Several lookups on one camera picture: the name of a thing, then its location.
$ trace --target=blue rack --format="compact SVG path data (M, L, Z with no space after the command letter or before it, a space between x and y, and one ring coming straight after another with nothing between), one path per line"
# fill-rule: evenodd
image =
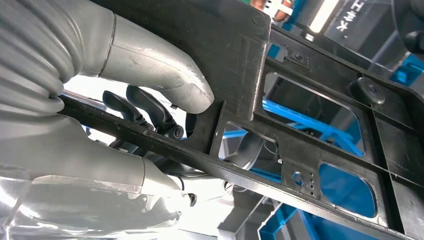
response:
M409 87L421 76L423 71L424 62L414 54L410 54L393 73L390 80Z
M338 147L358 156L364 155L364 153L355 146L356 142L358 142L361 138L360 133L358 132L359 128L357 123L355 123L356 125L352 124L352 126L346 130L348 132L347 133L267 99L262 101L262 105L264 110L267 112L277 114L293 121L288 125L295 129L314 129L322 133L320 136L321 140L325 141L328 138L333 138ZM223 139L240 138L246 133L247 131L243 129L226 131ZM267 172L258 168L252 168L250 171L276 183L280 183L282 181L282 177L275 173ZM372 217L374 215L375 206L371 191L369 187L357 176L327 164L322 164L320 166L319 175L321 178L320 188L322 194L324 194L330 202L366 217ZM375 239L361 232L352 230L321 217L314 216L287 204L282 204L278 209L276 209L273 216L271 216L266 224L259 229L259 236L261 239L275 240L276 233L281 230L284 224L286 224L296 212L299 213L311 240Z

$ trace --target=small hole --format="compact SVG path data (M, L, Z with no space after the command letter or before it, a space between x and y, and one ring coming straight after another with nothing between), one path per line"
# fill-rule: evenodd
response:
M376 92L377 92L377 88L376 88L376 86L374 86L374 85L372 85L372 84L368 84L368 87L371 89L371 91L372 91L373 93L376 93Z
M302 186L304 184L304 178L302 176L302 173L300 173L299 171L293 172L293 180L299 186Z

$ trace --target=rectangular cutout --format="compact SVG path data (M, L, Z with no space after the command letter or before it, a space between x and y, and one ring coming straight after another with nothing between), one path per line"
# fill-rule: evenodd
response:
M227 123L219 158L263 178L281 183L281 160L277 145L241 127Z
M365 155L357 117L346 107L277 73L265 77L263 109L274 119L339 147Z
M337 167L319 167L320 189L332 204L367 218L376 216L376 199L372 188L363 179Z

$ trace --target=black robotic finger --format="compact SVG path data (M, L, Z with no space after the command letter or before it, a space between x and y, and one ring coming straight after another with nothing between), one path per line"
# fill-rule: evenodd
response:
M129 103L125 98L110 91L104 91L102 98L104 105L112 110L120 112L123 116L123 119L143 126L149 130L154 130L153 126L145 120L137 108ZM114 149L122 149L127 153L133 153L138 148L136 145L122 141L120 139L113 141L111 144L109 144L109 147Z
M153 95L137 86L128 85L126 98L131 104L148 113L157 133L171 139L183 137L183 127L175 122L171 113Z

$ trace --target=screw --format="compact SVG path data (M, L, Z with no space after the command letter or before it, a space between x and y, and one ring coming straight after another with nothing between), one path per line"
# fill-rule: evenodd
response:
M177 126L175 128L175 130L173 131L174 138L180 139L180 138L183 137L183 135L184 135L184 129L183 129L183 127L182 126Z
M227 194L230 194L231 192L233 192L233 184L232 184L232 183L230 183L230 182L228 182L228 181L225 181L225 182L224 182L224 184L223 184L223 188L224 188L224 191L225 191Z
M196 196L196 194L194 194L194 193L189 193L188 197L190 198L190 207L193 207L194 205L196 205L196 202L198 200L198 196Z
M148 130L150 130L150 131L153 131L154 129L153 129L153 126L151 125L151 124L147 124L146 126L145 126Z
M304 59L304 57L300 54L296 54L294 57L299 61L302 61Z

